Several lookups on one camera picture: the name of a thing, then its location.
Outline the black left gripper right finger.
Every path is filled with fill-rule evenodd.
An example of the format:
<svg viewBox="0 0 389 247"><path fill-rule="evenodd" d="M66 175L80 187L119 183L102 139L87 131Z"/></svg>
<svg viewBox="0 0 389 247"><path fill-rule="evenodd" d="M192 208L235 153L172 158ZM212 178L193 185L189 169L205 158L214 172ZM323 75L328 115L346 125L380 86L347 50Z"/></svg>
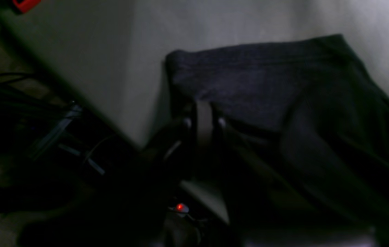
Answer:
<svg viewBox="0 0 389 247"><path fill-rule="evenodd" d="M232 233L241 237L303 226L304 200L211 103L204 104L204 142L217 152L219 184Z"/></svg>

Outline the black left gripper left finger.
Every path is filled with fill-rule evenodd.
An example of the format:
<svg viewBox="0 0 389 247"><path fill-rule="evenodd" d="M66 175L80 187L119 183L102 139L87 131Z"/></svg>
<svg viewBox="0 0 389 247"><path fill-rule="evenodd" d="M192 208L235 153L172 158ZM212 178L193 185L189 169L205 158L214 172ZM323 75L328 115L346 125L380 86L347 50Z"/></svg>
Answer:
<svg viewBox="0 0 389 247"><path fill-rule="evenodd" d="M188 200L177 195L193 174L200 149L201 103L190 103L156 133L126 166L126 213L158 219L168 207Z"/></svg>

